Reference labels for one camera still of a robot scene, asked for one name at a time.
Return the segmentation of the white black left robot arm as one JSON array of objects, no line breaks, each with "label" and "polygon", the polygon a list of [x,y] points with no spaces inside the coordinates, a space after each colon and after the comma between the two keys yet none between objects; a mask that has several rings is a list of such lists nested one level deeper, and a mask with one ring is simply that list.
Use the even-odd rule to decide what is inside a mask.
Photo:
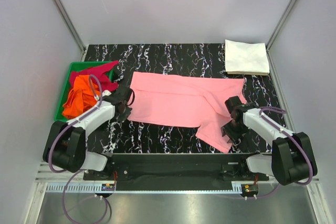
[{"label": "white black left robot arm", "polygon": [[111,94],[99,97],[97,103],[82,115],[66,122],[55,121],[43,152],[43,160],[50,170],[54,173],[95,170],[99,178],[109,179],[113,167],[108,164],[108,156],[88,151],[86,141],[105,122],[124,122],[131,114],[130,106],[134,101],[134,91],[119,86]]}]

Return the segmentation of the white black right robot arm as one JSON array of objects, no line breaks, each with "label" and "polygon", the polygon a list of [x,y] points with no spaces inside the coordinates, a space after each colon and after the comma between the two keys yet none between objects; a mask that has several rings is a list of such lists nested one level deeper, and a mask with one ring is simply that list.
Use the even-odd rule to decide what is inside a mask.
[{"label": "white black right robot arm", "polygon": [[250,130],[271,146],[271,154],[253,154],[238,167],[239,176],[250,180],[257,173],[274,177],[283,186],[292,183],[308,185],[318,169],[309,136],[296,133],[271,119],[266,113],[285,114],[281,108],[262,106],[253,102],[242,103],[238,96],[225,102],[231,120],[222,126],[223,136],[233,143],[241,140]]}]

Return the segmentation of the pink t shirt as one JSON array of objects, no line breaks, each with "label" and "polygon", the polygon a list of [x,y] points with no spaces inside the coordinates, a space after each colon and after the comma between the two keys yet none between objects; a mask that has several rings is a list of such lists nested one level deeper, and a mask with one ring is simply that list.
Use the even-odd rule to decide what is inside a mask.
[{"label": "pink t shirt", "polygon": [[225,101],[243,95],[245,80],[184,77],[134,72],[135,93],[130,121],[163,126],[197,128],[196,137],[222,153],[231,142],[221,127],[231,120]]}]

